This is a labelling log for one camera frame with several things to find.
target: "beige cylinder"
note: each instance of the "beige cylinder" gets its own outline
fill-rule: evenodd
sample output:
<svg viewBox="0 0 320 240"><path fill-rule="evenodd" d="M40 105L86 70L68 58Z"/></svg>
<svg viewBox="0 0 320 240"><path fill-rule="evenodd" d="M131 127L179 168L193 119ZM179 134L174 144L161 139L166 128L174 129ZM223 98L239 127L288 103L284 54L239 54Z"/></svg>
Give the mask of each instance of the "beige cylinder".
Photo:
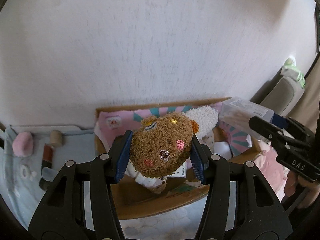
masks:
<svg viewBox="0 0 320 240"><path fill-rule="evenodd" d="M50 145L53 147L62 146L62 133L59 131L52 131L50 133Z"/></svg>

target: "metal screw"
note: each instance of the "metal screw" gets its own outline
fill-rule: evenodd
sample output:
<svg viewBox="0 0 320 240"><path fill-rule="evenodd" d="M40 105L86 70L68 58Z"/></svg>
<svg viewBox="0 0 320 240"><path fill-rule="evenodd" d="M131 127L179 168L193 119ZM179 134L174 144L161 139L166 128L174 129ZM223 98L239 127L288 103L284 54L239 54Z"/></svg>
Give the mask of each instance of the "metal screw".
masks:
<svg viewBox="0 0 320 240"><path fill-rule="evenodd" d="M75 162L71 160L66 162L67 167L71 167L73 164L75 164Z"/></svg>
<svg viewBox="0 0 320 240"><path fill-rule="evenodd" d="M218 160L220 160L220 156L217 154L212 154L211 159L213 159L214 161L218 161Z"/></svg>
<svg viewBox="0 0 320 240"><path fill-rule="evenodd" d="M245 165L247 165L249 168L254 167L254 163L251 161L246 162Z"/></svg>
<svg viewBox="0 0 320 240"><path fill-rule="evenodd" d="M107 153L103 153L100 155L100 159L107 160L107 159L109 159L109 155Z"/></svg>

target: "transparent plastic box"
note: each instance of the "transparent plastic box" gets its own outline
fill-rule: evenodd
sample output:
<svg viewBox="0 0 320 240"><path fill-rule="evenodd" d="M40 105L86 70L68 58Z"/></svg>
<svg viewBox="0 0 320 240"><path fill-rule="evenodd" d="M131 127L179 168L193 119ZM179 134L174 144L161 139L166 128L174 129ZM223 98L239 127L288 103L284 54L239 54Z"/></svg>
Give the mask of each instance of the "transparent plastic box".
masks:
<svg viewBox="0 0 320 240"><path fill-rule="evenodd" d="M263 139L263 136L250 129L249 120L253 116L258 116L267 122L271 122L274 113L275 112L269 108L257 105L248 100L234 97L222 103L219 120L261 140Z"/></svg>

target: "human hand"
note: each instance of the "human hand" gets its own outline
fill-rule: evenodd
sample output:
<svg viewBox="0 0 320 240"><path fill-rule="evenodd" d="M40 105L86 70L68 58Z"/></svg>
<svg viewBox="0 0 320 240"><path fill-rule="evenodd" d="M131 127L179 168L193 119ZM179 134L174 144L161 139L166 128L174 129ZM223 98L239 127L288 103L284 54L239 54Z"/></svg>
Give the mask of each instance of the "human hand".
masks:
<svg viewBox="0 0 320 240"><path fill-rule="evenodd" d="M316 198L318 197L320 193L320 182L309 182L305 180L301 176L297 176L297 174L293 171L289 171L288 173L288 179L284 186L284 193L290 197L296 192L296 186L300 184L303 187L306 187L309 189L309 192L305 196L305 198L299 203L297 208L307 208L311 204L314 203Z"/></svg>

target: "white wall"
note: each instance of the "white wall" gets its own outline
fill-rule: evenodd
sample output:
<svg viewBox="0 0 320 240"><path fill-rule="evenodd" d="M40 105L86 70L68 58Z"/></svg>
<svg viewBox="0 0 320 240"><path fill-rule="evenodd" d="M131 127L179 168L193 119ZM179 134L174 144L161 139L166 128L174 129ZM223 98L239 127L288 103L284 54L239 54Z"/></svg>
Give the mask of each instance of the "white wall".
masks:
<svg viewBox="0 0 320 240"><path fill-rule="evenodd" d="M92 127L99 106L250 99L316 52L313 0L8 0L0 121Z"/></svg>

